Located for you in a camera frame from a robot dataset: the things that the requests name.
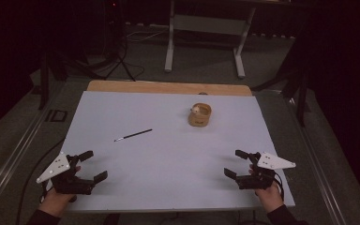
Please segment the person's left hand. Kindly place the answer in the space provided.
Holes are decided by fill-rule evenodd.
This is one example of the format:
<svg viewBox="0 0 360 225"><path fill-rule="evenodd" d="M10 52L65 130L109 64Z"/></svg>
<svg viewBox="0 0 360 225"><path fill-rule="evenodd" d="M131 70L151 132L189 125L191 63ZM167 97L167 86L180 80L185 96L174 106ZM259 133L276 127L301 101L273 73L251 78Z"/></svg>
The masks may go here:
<svg viewBox="0 0 360 225"><path fill-rule="evenodd" d="M74 197L75 194L58 193L54 187L51 187L38 209L51 216L60 218L64 215L68 204Z"/></svg>

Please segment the black stand post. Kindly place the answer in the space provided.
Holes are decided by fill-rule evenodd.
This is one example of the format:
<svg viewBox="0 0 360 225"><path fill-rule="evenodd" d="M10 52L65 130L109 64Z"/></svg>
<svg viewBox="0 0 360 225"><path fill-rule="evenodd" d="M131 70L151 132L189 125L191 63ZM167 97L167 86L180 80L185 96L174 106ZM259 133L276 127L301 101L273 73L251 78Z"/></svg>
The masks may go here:
<svg viewBox="0 0 360 225"><path fill-rule="evenodd" d="M49 67L48 54L43 52L40 56L40 102L39 109L42 110L49 100Z"/></svg>
<svg viewBox="0 0 360 225"><path fill-rule="evenodd" d="M296 108L296 118L301 127L305 126L304 113L306 107L307 90L308 90L308 75L305 73L300 78L297 108Z"/></svg>

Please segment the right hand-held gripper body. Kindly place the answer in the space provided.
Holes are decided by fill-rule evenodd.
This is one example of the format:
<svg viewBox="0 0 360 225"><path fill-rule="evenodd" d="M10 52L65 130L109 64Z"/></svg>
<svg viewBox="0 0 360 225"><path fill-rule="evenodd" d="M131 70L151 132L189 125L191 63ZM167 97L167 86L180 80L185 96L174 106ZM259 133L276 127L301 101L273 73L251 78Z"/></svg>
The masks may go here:
<svg viewBox="0 0 360 225"><path fill-rule="evenodd" d="M266 152L249 153L248 159L251 162L252 174L237 175L235 182L240 189L269 188L275 180L276 170L296 167L294 162Z"/></svg>

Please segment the person's right hand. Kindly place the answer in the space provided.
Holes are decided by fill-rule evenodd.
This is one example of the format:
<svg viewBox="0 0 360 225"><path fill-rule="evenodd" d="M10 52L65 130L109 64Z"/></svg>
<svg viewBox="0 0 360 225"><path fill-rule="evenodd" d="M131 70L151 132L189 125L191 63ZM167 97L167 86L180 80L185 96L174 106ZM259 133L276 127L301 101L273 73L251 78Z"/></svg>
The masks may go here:
<svg viewBox="0 0 360 225"><path fill-rule="evenodd" d="M276 181L273 181L271 186L266 189L256 188L255 194L258 196L266 213L271 213L284 204Z"/></svg>

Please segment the white board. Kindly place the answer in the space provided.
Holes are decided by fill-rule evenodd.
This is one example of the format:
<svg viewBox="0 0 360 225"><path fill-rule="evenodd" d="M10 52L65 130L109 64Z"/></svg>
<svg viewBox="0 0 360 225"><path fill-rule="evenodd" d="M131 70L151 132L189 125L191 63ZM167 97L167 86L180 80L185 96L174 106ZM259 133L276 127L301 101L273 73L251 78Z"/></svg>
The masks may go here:
<svg viewBox="0 0 360 225"><path fill-rule="evenodd" d="M206 127L188 123L191 107L208 104ZM114 142L139 131L150 132ZM259 206L224 174L248 172L235 151L274 154L255 97L92 92L82 94L62 150L85 151L78 175L108 178L68 210L77 213L237 210Z"/></svg>

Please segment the grey metal stand frame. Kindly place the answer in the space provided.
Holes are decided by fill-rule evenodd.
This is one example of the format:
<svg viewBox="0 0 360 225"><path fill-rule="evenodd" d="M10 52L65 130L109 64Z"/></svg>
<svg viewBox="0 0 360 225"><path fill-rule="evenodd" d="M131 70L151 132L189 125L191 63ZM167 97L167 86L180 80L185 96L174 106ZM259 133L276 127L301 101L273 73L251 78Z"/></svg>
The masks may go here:
<svg viewBox="0 0 360 225"><path fill-rule="evenodd" d="M232 54L238 78L245 79L246 72L244 70L244 63L242 60L242 51L244 49L256 8L251 7L248 10L247 18L245 20L231 20L177 14L175 12L175 2L176 0L170 0L169 41L164 71L171 72L173 70L174 31L181 30L203 32L240 37L240 42L238 46L232 50Z"/></svg>

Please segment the black floor plate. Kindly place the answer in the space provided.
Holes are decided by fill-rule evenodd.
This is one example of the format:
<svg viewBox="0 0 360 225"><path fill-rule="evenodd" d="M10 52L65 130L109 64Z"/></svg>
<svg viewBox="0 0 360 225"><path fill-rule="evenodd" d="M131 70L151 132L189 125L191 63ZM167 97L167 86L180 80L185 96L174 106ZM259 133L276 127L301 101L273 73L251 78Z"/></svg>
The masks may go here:
<svg viewBox="0 0 360 225"><path fill-rule="evenodd" d="M61 110L49 110L47 116L45 117L46 122L65 122L68 117L67 111Z"/></svg>

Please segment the black pen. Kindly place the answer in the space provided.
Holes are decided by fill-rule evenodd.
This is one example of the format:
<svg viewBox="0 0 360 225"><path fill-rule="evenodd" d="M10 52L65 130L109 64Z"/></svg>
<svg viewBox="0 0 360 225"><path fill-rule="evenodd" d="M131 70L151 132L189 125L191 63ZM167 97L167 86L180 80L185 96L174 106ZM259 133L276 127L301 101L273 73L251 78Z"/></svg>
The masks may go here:
<svg viewBox="0 0 360 225"><path fill-rule="evenodd" d="M152 131L153 129L147 129L147 130L143 130L143 131L139 131L139 132L136 132L136 133L133 133L133 134L129 134L129 135L127 135L127 136L124 136L124 137L120 137L120 138L117 138L117 139L115 139L114 140L114 142L116 143L116 142L120 142L120 141L122 141L122 140L124 140L124 139L128 139L128 138L131 138L131 137L134 137L134 136L138 136L138 135L141 135L141 134L144 134L144 133L147 133L147 132L150 132L150 131Z"/></svg>

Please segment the metal floor rail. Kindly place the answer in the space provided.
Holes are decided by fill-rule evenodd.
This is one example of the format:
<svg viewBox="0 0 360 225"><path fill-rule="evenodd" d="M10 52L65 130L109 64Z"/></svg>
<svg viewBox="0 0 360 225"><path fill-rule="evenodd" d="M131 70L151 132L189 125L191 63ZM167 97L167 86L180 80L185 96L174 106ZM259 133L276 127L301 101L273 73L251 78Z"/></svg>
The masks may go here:
<svg viewBox="0 0 360 225"><path fill-rule="evenodd" d="M27 95L0 120L0 195L56 99L52 94L40 110L39 97Z"/></svg>
<svg viewBox="0 0 360 225"><path fill-rule="evenodd" d="M334 195L333 189L330 186L323 167L321 166L321 163L315 153L315 148L312 144L312 141L304 127L300 125L298 122L298 119L296 118L296 103L295 101L290 98L284 99L285 104L292 116L293 123L296 125L302 140L304 142L305 147L307 148L307 155L308 155L308 161L310 164L310 168L312 170L312 173L314 174L316 183L318 185L318 188L321 192L322 199L325 203L326 209L329 213L329 216L332 220L332 223L334 225L347 225L346 220L339 208L338 201Z"/></svg>

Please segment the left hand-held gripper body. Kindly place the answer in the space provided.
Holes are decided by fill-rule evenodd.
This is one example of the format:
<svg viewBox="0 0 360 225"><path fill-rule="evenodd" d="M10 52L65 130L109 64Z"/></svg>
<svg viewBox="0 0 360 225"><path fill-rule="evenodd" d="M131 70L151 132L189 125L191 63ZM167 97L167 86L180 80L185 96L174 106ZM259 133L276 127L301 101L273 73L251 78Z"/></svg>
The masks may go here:
<svg viewBox="0 0 360 225"><path fill-rule="evenodd" d="M51 181L58 193L90 195L96 184L94 180L81 179L76 175L78 162L78 155L60 152L36 182L42 184Z"/></svg>

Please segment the wooden pen holder cup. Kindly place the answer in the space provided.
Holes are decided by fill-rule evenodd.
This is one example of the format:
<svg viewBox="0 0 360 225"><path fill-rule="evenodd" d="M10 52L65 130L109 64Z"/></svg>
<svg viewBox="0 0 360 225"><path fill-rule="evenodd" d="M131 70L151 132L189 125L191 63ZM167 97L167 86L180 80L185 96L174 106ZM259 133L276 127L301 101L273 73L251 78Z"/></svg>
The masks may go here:
<svg viewBox="0 0 360 225"><path fill-rule="evenodd" d="M193 113L192 111L190 111L188 116L188 123L193 127L199 127L199 128L206 127L209 123L209 119L212 113L211 107L208 104L204 104L204 103L196 103L192 107L194 106L199 106L201 112Z"/></svg>

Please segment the black tripod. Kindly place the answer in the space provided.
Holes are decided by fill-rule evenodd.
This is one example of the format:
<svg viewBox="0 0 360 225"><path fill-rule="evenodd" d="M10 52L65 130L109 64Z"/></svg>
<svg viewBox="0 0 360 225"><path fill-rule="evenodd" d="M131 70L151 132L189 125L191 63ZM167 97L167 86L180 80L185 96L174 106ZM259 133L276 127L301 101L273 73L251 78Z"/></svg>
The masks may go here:
<svg viewBox="0 0 360 225"><path fill-rule="evenodd" d="M126 35L126 23L123 14L122 0L102 0L104 6L104 18L108 25L110 38L112 39L112 50L109 53L113 61L113 67L104 77L108 80L113 72L121 66L127 77L136 82L136 77L129 70L129 64L125 62L128 54L128 38Z"/></svg>

